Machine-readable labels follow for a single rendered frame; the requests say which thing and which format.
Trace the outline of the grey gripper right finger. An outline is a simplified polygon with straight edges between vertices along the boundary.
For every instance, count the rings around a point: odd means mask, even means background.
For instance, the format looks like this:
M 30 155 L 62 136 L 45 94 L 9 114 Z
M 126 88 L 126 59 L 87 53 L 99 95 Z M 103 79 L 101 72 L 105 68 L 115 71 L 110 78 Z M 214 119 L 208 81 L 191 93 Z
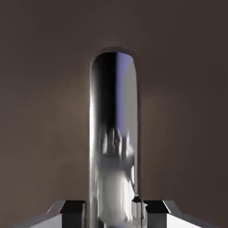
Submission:
M 212 224 L 183 213 L 172 200 L 145 200 L 142 228 L 212 228 Z

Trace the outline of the brown wooden drawer front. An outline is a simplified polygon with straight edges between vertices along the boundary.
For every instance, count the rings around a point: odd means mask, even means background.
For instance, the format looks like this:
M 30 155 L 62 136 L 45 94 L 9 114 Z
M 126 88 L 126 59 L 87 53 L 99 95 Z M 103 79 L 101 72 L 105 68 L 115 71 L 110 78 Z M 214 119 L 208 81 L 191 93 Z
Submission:
M 0 0 L 0 228 L 87 199 L 108 47 L 138 72 L 143 198 L 228 228 L 228 0 Z

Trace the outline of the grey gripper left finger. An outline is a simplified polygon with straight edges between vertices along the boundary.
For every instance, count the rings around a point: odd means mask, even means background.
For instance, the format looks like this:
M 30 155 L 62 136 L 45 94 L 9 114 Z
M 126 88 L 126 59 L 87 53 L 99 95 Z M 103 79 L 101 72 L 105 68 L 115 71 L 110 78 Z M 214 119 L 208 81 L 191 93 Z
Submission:
M 22 228 L 87 228 L 86 201 L 57 201 L 46 213 L 24 222 Z

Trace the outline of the curved silver metal handle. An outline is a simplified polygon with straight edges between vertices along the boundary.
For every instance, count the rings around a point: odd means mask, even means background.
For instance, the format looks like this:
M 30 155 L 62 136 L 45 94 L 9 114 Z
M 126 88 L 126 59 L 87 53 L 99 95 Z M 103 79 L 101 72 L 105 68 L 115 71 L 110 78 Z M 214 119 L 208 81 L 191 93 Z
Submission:
M 143 228 L 139 102 L 132 53 L 103 49 L 90 68 L 89 228 Z

